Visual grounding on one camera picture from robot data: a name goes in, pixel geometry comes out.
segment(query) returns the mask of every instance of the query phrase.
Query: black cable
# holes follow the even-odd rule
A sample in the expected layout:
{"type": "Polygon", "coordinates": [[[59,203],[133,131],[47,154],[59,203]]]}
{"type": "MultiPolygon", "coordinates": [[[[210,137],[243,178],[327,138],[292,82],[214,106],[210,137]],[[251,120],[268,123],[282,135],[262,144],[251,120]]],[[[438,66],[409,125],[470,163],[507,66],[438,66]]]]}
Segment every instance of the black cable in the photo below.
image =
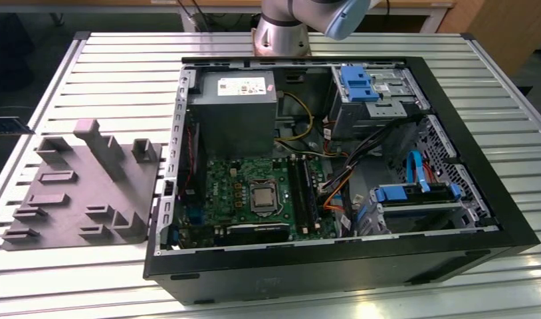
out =
{"type": "Polygon", "coordinates": [[[386,13],[385,13],[385,20],[389,20],[389,16],[391,15],[391,1],[386,0],[386,13]]]}
{"type": "Polygon", "coordinates": [[[210,23],[207,22],[207,15],[203,13],[202,8],[199,8],[196,0],[191,0],[191,2],[194,3],[194,6],[196,7],[198,12],[202,15],[202,19],[206,24],[207,32],[211,33],[211,26],[210,26],[210,23]]]}
{"type": "Polygon", "coordinates": [[[383,28],[389,25],[389,17],[391,15],[391,1],[386,0],[386,13],[383,19],[383,28]]]}
{"type": "Polygon", "coordinates": [[[357,146],[354,151],[351,152],[350,156],[346,159],[346,162],[343,164],[343,169],[342,171],[335,175],[333,179],[330,179],[324,184],[322,188],[328,187],[338,181],[341,181],[343,178],[346,178],[347,174],[351,173],[355,165],[363,158],[363,156],[367,155],[367,153],[374,150],[385,141],[385,138],[390,135],[391,131],[394,128],[398,126],[406,124],[406,123],[413,123],[419,121],[423,118],[425,114],[415,114],[413,116],[409,116],[407,118],[398,118],[393,120],[386,126],[383,126],[379,130],[377,130],[357,146]]]}
{"type": "Polygon", "coordinates": [[[191,17],[190,11],[188,11],[188,9],[186,9],[186,6],[183,5],[183,3],[182,3],[180,0],[178,0],[178,4],[180,5],[180,7],[182,7],[182,9],[183,9],[183,12],[186,12],[186,14],[188,15],[188,17],[191,17]]]}
{"type": "Polygon", "coordinates": [[[228,27],[228,29],[232,29],[234,27],[236,27],[236,26],[239,25],[239,22],[242,22],[242,19],[243,19],[243,15],[244,15],[244,13],[242,13],[242,14],[239,15],[239,18],[236,19],[234,25],[231,25],[231,26],[228,27]]]}

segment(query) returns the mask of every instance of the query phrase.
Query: blue plastic clip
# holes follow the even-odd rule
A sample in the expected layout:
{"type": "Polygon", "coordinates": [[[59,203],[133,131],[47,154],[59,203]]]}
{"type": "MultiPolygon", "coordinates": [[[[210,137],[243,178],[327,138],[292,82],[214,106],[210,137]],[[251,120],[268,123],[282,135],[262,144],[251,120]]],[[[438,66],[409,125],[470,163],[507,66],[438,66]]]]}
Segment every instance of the blue plastic clip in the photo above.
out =
{"type": "Polygon", "coordinates": [[[347,99],[350,102],[375,102],[379,94],[371,87],[371,77],[362,66],[342,66],[341,78],[347,89],[347,99]]]}
{"type": "Polygon", "coordinates": [[[454,195],[454,199],[458,200],[462,197],[462,189],[459,188],[457,183],[450,184],[450,191],[454,195]]]}
{"type": "Polygon", "coordinates": [[[407,199],[405,188],[402,186],[383,186],[375,189],[377,201],[405,201],[407,199]]]}
{"type": "Polygon", "coordinates": [[[367,205],[363,205],[363,207],[361,208],[359,214],[358,214],[358,220],[359,221],[363,218],[363,215],[366,214],[367,211],[367,205]]]}

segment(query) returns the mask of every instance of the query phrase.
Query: aluminum table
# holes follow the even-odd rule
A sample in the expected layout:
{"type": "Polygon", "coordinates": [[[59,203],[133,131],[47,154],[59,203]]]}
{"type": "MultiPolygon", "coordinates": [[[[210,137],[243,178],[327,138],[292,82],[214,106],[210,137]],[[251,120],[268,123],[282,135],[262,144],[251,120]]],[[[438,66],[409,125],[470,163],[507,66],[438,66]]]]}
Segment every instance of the aluminum table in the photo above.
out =
{"type": "MultiPolygon", "coordinates": [[[[315,56],[426,59],[541,240],[541,117],[479,44],[459,35],[310,38],[315,56]]],[[[1,234],[41,162],[33,152],[41,136],[79,144],[75,122],[96,118],[119,143],[148,138],[163,143],[166,155],[180,58],[251,54],[248,33],[77,34],[29,122],[37,135],[20,138],[0,175],[0,316],[541,318],[541,245],[439,284],[190,307],[141,279],[146,243],[1,250],[1,234]]]]}

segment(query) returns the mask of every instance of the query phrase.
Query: cable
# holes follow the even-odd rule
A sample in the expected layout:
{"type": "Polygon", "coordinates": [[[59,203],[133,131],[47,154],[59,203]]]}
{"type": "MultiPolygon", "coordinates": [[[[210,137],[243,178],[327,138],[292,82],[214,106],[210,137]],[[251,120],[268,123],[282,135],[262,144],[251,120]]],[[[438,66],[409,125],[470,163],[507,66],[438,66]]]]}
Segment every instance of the cable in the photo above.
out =
{"type": "Polygon", "coordinates": [[[207,15],[203,13],[202,8],[199,8],[196,0],[191,0],[191,2],[194,3],[194,6],[196,7],[198,12],[202,15],[202,19],[206,24],[207,32],[211,33],[211,26],[210,26],[210,23],[207,22],[207,15]]]}
{"type": "Polygon", "coordinates": [[[298,102],[298,104],[304,108],[304,111],[307,113],[307,117],[310,118],[310,124],[307,125],[306,132],[302,133],[300,135],[292,136],[290,138],[276,138],[275,141],[294,141],[294,140],[298,140],[299,138],[306,137],[310,134],[310,132],[312,131],[314,116],[312,116],[312,113],[310,112],[308,107],[306,106],[303,101],[292,93],[284,92],[284,96],[286,95],[290,96],[298,102]]]}
{"type": "MultiPolygon", "coordinates": [[[[338,155],[338,153],[331,153],[331,152],[328,152],[328,150],[327,150],[327,145],[328,145],[328,143],[330,143],[328,140],[324,140],[324,141],[323,141],[323,153],[324,153],[326,155],[338,155]]],[[[350,156],[346,152],[342,152],[341,154],[342,154],[342,156],[345,156],[345,157],[350,156]]]]}
{"type": "Polygon", "coordinates": [[[343,164],[345,168],[335,175],[334,179],[330,179],[323,184],[322,188],[330,187],[337,181],[342,180],[342,178],[353,171],[354,167],[357,166],[361,158],[367,155],[367,153],[374,150],[383,142],[385,138],[389,136],[391,130],[398,126],[417,122],[423,118],[423,114],[415,114],[407,118],[398,118],[393,120],[386,126],[378,129],[365,140],[359,143],[354,151],[351,152],[350,156],[346,159],[343,164]]]}
{"type": "Polygon", "coordinates": [[[300,153],[300,154],[308,154],[308,155],[315,155],[319,156],[322,158],[337,158],[337,156],[330,156],[326,154],[319,154],[318,152],[311,152],[311,151],[302,151],[295,149],[294,147],[291,147],[287,143],[284,143],[283,141],[278,141],[275,140],[276,143],[279,143],[287,150],[290,150],[292,153],[300,153]]]}
{"type": "Polygon", "coordinates": [[[431,168],[430,168],[429,164],[422,163],[422,167],[429,173],[427,175],[429,175],[430,182],[434,183],[437,181],[437,178],[434,176],[434,172],[431,171],[431,168]]]}
{"type": "Polygon", "coordinates": [[[198,25],[198,21],[196,21],[196,19],[194,19],[194,16],[191,15],[188,9],[186,9],[186,6],[183,5],[182,0],[178,0],[178,4],[180,5],[183,12],[186,13],[186,18],[188,19],[190,23],[194,25],[194,28],[199,32],[202,32],[202,29],[199,28],[199,25],[198,25]]]}
{"type": "Polygon", "coordinates": [[[334,192],[330,194],[330,196],[327,197],[326,202],[323,203],[323,208],[327,209],[327,207],[330,206],[330,201],[334,198],[335,194],[338,193],[339,189],[343,187],[343,185],[346,184],[346,182],[350,180],[351,174],[346,177],[346,179],[339,183],[338,187],[335,187],[334,192]]]}
{"type": "Polygon", "coordinates": [[[334,206],[331,206],[331,205],[324,206],[324,209],[331,209],[331,210],[334,210],[334,211],[345,211],[343,207],[342,207],[342,206],[337,206],[337,205],[334,205],[334,206]]]}
{"type": "MultiPolygon", "coordinates": [[[[294,126],[291,127],[291,131],[294,132],[294,135],[298,135],[298,132],[296,132],[296,123],[294,123],[294,126]]],[[[310,145],[306,143],[306,141],[304,141],[303,138],[300,138],[300,139],[298,140],[298,142],[304,146],[304,148],[306,148],[307,151],[314,152],[312,148],[311,148],[310,145]]]]}
{"type": "Polygon", "coordinates": [[[280,201],[278,201],[278,204],[280,205],[280,210],[278,211],[276,215],[280,215],[283,209],[284,209],[284,205],[280,204],[280,201]]]}
{"type": "Polygon", "coordinates": [[[242,13],[239,15],[239,18],[236,19],[235,23],[227,29],[232,29],[234,27],[236,27],[239,25],[239,22],[242,22],[242,19],[243,19],[243,15],[244,15],[244,13],[242,13]]]}
{"type": "Polygon", "coordinates": [[[385,22],[383,22],[385,26],[389,23],[390,15],[391,15],[391,1],[386,0],[386,13],[385,13],[385,22]]]}

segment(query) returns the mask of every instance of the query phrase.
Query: yellow wire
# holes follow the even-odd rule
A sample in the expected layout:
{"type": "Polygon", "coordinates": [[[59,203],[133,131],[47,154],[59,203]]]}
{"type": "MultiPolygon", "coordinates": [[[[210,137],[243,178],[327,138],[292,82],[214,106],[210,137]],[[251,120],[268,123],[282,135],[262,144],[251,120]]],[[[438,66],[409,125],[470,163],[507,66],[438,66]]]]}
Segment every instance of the yellow wire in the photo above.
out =
{"type": "Polygon", "coordinates": [[[284,95],[290,96],[292,99],[296,100],[296,102],[299,103],[299,105],[302,105],[302,107],[304,108],[304,111],[307,113],[307,117],[310,118],[310,125],[307,126],[306,132],[302,133],[298,136],[292,136],[290,138],[276,138],[276,141],[294,141],[298,140],[299,138],[303,138],[306,135],[308,135],[310,131],[312,130],[312,126],[314,126],[314,116],[312,113],[310,112],[308,107],[306,106],[306,104],[303,103],[303,101],[290,92],[284,92],[284,95]]]}

